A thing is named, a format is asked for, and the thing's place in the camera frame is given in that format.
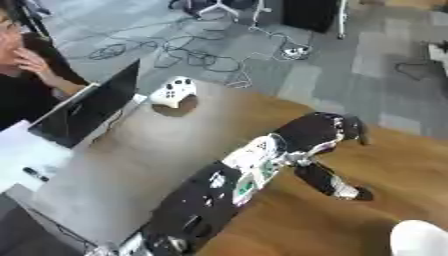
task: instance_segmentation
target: laptop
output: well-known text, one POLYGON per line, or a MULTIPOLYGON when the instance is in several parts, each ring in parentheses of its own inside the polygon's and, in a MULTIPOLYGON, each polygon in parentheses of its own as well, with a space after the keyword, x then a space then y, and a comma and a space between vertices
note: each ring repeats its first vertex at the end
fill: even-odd
POLYGON ((136 61, 109 81, 89 85, 39 118, 28 130, 74 148, 132 100, 137 91, 139 67, 140 61, 136 61))

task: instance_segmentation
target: wooden table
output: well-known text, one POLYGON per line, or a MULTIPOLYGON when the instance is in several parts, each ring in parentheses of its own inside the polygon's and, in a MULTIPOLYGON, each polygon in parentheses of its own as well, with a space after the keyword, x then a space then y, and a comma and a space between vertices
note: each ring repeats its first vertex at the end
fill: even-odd
POLYGON ((448 229, 448 144, 371 130, 371 146, 348 142, 321 160, 371 188, 375 201, 325 197, 284 171, 198 255, 389 256, 389 234, 401 220, 448 229))
MULTIPOLYGON (((184 106, 184 116, 140 108, 45 185, 37 209, 89 240, 122 241, 181 180, 310 111, 204 83, 198 99, 195 108, 194 101, 184 106)), ((285 170, 199 255, 388 256, 389 233, 400 220, 448 229, 448 144, 371 130, 371 146, 347 142, 321 159, 369 187, 375 201, 326 197, 285 170)))
POLYGON ((90 242, 120 244, 182 181, 311 109, 198 82, 181 110, 144 104, 39 190, 33 207, 90 242))

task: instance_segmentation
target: hand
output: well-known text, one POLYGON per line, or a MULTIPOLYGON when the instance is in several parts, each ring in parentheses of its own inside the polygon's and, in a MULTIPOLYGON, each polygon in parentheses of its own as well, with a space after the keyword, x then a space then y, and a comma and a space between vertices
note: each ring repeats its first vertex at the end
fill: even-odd
POLYGON ((14 50, 22 47, 22 35, 17 33, 0 32, 0 63, 14 65, 16 55, 14 50))
POLYGON ((47 62, 38 54, 25 48, 19 48, 14 53, 17 55, 15 63, 19 68, 36 74, 46 85, 58 87, 63 80, 51 70, 47 62))

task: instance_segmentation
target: black shirt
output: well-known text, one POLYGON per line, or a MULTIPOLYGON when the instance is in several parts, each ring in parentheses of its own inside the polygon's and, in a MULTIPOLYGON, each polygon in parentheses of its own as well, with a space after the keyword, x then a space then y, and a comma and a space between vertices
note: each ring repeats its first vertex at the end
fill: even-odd
MULTIPOLYGON (((56 75, 75 84, 88 84, 70 68, 50 42, 33 34, 25 34, 23 40, 25 48, 44 58, 56 75)), ((0 131, 21 120, 33 122, 58 103, 52 95, 52 88, 35 74, 26 71, 18 77, 0 74, 0 131)))

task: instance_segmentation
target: robotic hand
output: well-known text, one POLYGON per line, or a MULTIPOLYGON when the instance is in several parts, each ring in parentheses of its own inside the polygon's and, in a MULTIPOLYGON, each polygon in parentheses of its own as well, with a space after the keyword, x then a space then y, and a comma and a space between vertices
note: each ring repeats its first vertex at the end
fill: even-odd
POLYGON ((277 134, 258 137, 233 151, 221 162, 239 170, 241 177, 233 193, 236 206, 246 204, 284 166, 286 142, 277 134))
POLYGON ((338 143, 358 140, 367 145, 367 128, 354 116, 315 112, 300 117, 275 131, 287 141, 289 163, 295 174, 321 193, 347 200, 373 200, 373 194, 362 187, 346 184, 330 168, 315 160, 317 154, 335 150, 338 143))
POLYGON ((331 152, 345 140, 358 140, 367 145, 367 128, 355 116, 315 112, 282 126, 274 131, 287 142, 289 153, 302 152, 308 157, 331 152))

